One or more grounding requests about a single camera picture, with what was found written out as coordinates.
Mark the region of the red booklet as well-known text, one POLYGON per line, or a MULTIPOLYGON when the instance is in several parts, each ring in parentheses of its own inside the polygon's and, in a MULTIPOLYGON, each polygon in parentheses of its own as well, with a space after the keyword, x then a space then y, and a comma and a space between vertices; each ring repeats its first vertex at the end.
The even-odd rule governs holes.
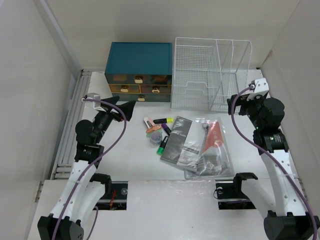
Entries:
POLYGON ((235 174, 220 117, 199 120, 203 141, 193 170, 184 170, 186 180, 232 177, 235 174))

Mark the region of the black spiral notebook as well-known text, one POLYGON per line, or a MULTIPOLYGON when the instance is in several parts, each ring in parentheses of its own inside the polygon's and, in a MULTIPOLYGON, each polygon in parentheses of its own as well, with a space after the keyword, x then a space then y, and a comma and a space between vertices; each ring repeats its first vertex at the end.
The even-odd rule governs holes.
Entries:
POLYGON ((178 168, 195 172, 204 151, 210 121, 190 120, 177 116, 160 160, 178 168))

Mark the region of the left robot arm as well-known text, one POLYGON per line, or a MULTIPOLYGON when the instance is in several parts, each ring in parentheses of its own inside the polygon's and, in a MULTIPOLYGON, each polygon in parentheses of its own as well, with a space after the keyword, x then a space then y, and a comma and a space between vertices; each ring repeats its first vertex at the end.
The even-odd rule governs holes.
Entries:
POLYGON ((93 120, 80 120, 75 126, 76 154, 65 188, 48 216, 41 216, 37 229, 42 240, 82 240, 84 226, 92 211, 98 211, 97 203, 112 192, 112 180, 107 174, 97 173, 103 156, 119 141, 105 149, 100 141, 113 121, 125 126, 131 120, 135 100, 118 105, 120 98, 101 99, 90 93, 82 102, 92 104, 97 111, 93 120))

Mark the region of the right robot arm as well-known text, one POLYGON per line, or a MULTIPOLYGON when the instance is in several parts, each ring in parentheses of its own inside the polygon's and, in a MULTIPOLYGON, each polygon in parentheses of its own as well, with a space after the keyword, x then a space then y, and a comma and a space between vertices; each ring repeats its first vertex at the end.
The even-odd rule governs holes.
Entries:
POLYGON ((266 94, 245 94, 243 91, 228 99, 228 113, 237 133, 257 148, 271 182, 273 196, 259 184, 252 172, 238 173, 232 183, 232 193, 246 195, 263 218, 263 228, 269 240, 316 240, 320 219, 315 215, 293 176, 289 160, 289 145, 280 130, 285 116, 284 104, 266 94), (235 108, 247 116, 254 126, 253 139, 247 138, 235 121, 235 108))

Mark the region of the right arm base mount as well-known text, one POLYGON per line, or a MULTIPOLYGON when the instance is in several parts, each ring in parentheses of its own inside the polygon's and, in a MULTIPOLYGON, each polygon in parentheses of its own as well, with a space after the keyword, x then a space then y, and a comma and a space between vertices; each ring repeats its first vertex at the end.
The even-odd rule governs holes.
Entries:
POLYGON ((216 181, 213 196, 218 201, 219 210, 256 209, 255 205, 245 194, 236 192, 234 184, 231 181, 216 181))

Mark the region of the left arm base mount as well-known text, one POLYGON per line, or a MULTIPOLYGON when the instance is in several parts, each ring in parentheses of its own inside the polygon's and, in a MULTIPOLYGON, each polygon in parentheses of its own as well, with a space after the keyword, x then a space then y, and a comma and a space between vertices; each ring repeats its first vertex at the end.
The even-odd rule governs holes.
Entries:
POLYGON ((96 206, 99 210, 106 211, 125 211, 127 209, 128 182, 113 181, 108 190, 96 206))

